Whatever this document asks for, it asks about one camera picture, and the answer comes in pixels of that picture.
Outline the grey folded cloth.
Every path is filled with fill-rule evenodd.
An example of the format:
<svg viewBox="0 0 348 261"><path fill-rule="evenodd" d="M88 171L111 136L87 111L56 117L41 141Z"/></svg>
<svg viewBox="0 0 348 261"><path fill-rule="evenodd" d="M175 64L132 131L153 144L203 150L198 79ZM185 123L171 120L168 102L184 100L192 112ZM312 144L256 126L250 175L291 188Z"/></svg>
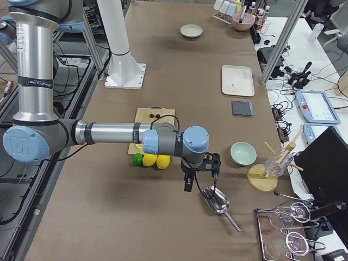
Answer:
<svg viewBox="0 0 348 261"><path fill-rule="evenodd" d="M251 101L233 100L231 104L232 104L232 115L242 116L242 117L253 116L253 104Z"/></svg>

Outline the blue teach pendant upper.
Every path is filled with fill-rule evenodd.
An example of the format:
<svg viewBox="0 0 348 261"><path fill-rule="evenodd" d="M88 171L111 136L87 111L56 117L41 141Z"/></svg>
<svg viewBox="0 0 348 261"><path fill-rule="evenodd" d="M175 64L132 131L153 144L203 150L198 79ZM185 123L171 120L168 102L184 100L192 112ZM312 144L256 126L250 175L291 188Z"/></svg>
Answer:
<svg viewBox="0 0 348 261"><path fill-rule="evenodd" d="M324 92L297 91L295 99L302 116L307 122L340 124L340 119Z"/></svg>

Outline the clear glass cup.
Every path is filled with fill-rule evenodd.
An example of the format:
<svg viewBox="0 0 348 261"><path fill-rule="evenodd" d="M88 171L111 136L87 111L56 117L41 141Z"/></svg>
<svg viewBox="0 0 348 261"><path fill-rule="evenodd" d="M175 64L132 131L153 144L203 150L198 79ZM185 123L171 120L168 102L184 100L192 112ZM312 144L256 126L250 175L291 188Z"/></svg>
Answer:
<svg viewBox="0 0 348 261"><path fill-rule="evenodd" d="M274 154L265 162L265 171L274 177L279 177L285 173L294 155L286 153L284 148L278 148Z"/></svg>

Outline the bamboo cutting board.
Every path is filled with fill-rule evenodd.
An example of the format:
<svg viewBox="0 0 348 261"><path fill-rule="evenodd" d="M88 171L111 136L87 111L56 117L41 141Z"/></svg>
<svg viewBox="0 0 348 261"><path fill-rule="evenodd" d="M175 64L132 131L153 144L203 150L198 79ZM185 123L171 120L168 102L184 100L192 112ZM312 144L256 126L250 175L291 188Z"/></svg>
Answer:
<svg viewBox="0 0 348 261"><path fill-rule="evenodd" d="M141 123L151 123L156 120L155 115L175 115L174 109L165 109L161 107L151 107L151 108L138 108L135 114L135 122ZM154 118L149 118L149 114L154 114ZM129 144L128 155L135 155L136 153L144 154L142 150L142 144Z"/></svg>

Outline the black monitor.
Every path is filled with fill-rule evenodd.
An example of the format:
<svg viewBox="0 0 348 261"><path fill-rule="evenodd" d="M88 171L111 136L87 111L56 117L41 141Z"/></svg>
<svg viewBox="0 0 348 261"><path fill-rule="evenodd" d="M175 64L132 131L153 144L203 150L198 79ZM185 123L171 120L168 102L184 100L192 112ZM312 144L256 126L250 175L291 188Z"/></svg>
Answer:
<svg viewBox="0 0 348 261"><path fill-rule="evenodd" d="M316 201L347 202L347 143L333 127L297 153L294 161L303 168L301 177Z"/></svg>

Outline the green lime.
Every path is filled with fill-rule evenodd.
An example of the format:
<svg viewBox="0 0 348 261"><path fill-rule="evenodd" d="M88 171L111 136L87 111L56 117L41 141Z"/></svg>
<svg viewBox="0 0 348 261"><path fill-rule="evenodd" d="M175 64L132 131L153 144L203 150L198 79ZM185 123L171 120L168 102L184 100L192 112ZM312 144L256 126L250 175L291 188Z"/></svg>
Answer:
<svg viewBox="0 0 348 261"><path fill-rule="evenodd" d="M142 166L143 155L141 153L136 153L132 158L133 166Z"/></svg>

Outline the aluminium frame post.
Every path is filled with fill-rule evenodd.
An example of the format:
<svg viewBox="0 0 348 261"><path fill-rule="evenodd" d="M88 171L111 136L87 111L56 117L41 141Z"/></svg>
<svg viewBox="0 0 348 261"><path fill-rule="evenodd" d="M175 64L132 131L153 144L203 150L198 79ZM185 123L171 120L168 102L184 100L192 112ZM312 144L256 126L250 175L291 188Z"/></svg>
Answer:
<svg viewBox="0 0 348 261"><path fill-rule="evenodd" d="M303 12L307 2L308 2L307 0L300 0L295 2L294 7L288 16L286 23L281 31L281 34L270 55L270 59L268 63L266 64L266 67L261 75L261 78L260 78L261 85L266 85L267 81L269 80L271 73L273 72L277 64L277 61L284 50L285 44L287 43L289 37L291 36L291 33L293 32L294 27L296 26L296 23L298 19L300 18L300 15Z"/></svg>

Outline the yellow lemon outer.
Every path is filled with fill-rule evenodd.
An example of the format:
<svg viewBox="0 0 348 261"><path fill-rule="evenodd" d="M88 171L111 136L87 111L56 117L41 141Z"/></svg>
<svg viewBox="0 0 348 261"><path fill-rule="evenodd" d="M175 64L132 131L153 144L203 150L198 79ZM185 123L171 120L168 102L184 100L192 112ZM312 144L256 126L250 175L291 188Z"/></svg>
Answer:
<svg viewBox="0 0 348 261"><path fill-rule="evenodd" d="M156 166L158 169L166 169L171 162L171 157L167 155L159 155L156 161Z"/></svg>

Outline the cream round plate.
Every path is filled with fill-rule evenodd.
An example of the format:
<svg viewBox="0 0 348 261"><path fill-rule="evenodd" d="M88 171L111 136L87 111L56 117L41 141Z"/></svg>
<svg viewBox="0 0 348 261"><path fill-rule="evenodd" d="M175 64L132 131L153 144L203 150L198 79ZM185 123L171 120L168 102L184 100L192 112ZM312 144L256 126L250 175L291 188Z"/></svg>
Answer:
<svg viewBox="0 0 348 261"><path fill-rule="evenodd" d="M197 38L203 34L203 29L196 24L185 24L181 26L180 33L186 38Z"/></svg>

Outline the blue teach pendant lower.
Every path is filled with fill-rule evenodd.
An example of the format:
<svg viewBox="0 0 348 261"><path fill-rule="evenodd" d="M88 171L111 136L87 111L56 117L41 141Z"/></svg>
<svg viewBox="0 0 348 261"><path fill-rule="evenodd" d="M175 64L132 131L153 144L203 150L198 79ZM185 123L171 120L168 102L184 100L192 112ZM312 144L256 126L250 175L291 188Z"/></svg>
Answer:
<svg viewBox="0 0 348 261"><path fill-rule="evenodd" d="M337 131L335 125L319 124L319 123L305 123L303 125L303 133L306 138L306 142L310 145L317 137L319 137L327 128L332 127Z"/></svg>

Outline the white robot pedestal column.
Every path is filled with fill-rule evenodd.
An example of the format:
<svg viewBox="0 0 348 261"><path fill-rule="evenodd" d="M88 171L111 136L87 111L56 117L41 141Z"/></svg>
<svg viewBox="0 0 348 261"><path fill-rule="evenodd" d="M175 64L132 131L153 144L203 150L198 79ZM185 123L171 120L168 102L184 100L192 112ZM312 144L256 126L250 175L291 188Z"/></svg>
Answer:
<svg viewBox="0 0 348 261"><path fill-rule="evenodd" d="M146 65L131 55L121 2L101 0L97 5L111 51L105 87L140 90Z"/></svg>

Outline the cream rectangular tray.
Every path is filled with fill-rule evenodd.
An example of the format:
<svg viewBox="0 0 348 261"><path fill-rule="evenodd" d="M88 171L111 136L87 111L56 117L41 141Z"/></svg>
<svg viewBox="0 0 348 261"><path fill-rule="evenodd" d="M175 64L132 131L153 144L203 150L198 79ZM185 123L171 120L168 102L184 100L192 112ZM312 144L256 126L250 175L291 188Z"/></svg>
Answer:
<svg viewBox="0 0 348 261"><path fill-rule="evenodd" d="M223 65L221 90L225 95L253 97L252 70L246 66Z"/></svg>

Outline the blue teach pendant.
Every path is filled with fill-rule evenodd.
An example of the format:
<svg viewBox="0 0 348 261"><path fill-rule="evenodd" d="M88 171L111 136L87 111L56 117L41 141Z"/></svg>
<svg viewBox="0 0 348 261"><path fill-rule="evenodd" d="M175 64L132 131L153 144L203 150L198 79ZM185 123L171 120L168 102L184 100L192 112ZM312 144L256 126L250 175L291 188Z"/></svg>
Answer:
<svg viewBox="0 0 348 261"><path fill-rule="evenodd" d="M295 99L302 116L307 122L340 124L340 119L324 92L297 91Z"/></svg>
<svg viewBox="0 0 348 261"><path fill-rule="evenodd" d="M319 123L305 123L303 125L303 133L306 138L306 142L310 145L317 137L319 137L327 128L332 127L337 131L335 125L319 124Z"/></svg>

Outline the yellow lemon middle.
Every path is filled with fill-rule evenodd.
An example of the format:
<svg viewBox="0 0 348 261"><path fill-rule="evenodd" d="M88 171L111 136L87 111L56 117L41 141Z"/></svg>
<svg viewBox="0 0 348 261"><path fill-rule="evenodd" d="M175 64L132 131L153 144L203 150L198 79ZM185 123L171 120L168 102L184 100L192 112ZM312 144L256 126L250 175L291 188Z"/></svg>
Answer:
<svg viewBox="0 0 348 261"><path fill-rule="evenodd" d="M144 154L142 164L145 167L153 166L157 162L158 156L154 154Z"/></svg>

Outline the wooden cup stand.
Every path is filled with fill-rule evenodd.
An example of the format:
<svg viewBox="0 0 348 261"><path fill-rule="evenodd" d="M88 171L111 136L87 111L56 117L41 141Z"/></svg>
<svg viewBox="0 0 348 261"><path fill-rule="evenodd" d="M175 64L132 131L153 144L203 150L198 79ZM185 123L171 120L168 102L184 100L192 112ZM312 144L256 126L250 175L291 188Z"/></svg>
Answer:
<svg viewBox="0 0 348 261"><path fill-rule="evenodd" d="M303 130L300 129L299 132L294 137L294 139L290 141L288 145L284 148L286 153L292 152L292 150L296 147L295 141L299 138L302 132ZM268 147L268 149L272 152L272 155L273 155L275 150L267 142L264 142L264 143ZM300 171L303 171L302 167L299 167L293 163L290 163L290 166ZM263 192L273 191L278 184L277 177L274 177L266 173L265 164L256 164L252 166L247 173L247 179L249 183L256 190L263 191Z"/></svg>

